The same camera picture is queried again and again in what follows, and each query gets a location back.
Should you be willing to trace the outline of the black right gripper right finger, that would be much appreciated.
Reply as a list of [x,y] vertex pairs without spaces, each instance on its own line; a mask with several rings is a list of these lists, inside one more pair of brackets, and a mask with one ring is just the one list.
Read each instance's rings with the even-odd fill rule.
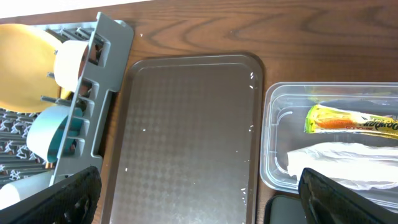
[[298,184],[307,223],[397,223],[397,214],[305,168]]

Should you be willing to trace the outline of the white paper cup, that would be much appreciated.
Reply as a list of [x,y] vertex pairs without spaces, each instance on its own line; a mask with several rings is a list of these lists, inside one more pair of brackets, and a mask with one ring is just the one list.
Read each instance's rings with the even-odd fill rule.
[[52,175],[51,170],[4,185],[1,188],[1,210],[46,189]]

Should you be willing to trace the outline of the light blue bowl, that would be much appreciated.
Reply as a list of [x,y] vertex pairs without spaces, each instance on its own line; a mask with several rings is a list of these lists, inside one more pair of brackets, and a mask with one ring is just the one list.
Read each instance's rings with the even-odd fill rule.
[[[27,135],[27,147],[45,162],[57,161],[57,154],[70,112],[69,106],[54,105],[45,109],[32,123]],[[69,135],[78,136],[83,121],[73,118]],[[71,156],[75,153],[76,139],[66,139],[63,154]]]

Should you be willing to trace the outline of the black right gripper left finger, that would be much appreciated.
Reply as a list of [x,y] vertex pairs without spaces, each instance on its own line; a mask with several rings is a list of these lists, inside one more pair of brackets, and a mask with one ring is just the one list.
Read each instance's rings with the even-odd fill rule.
[[1,223],[91,223],[101,187],[97,167],[89,166],[1,210]]

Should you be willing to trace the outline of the yellow green snack wrapper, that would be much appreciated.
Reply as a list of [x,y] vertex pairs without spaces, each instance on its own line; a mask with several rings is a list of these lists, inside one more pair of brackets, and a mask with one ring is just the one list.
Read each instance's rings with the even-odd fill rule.
[[397,120],[387,116],[315,105],[307,113],[304,130],[307,134],[358,133],[397,139]]

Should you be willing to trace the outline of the pink white bowl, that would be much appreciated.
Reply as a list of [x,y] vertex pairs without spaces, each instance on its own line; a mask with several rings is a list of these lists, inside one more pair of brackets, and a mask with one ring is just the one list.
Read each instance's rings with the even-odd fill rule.
[[60,87],[75,92],[84,67],[83,58],[87,55],[88,41],[68,40],[59,46],[53,73]]

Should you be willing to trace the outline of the yellow round plate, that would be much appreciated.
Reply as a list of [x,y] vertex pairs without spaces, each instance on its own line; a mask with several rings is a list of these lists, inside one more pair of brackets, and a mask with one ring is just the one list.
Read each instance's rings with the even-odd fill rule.
[[51,106],[41,96],[66,99],[70,91],[47,76],[62,42],[48,32],[24,24],[1,25],[1,108],[38,113]]

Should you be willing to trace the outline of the white napkin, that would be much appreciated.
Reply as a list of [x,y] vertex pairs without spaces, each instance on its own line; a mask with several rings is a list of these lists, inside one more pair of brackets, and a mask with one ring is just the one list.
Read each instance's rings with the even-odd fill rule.
[[397,187],[397,148],[323,142],[287,153],[287,173],[311,168],[352,190]]

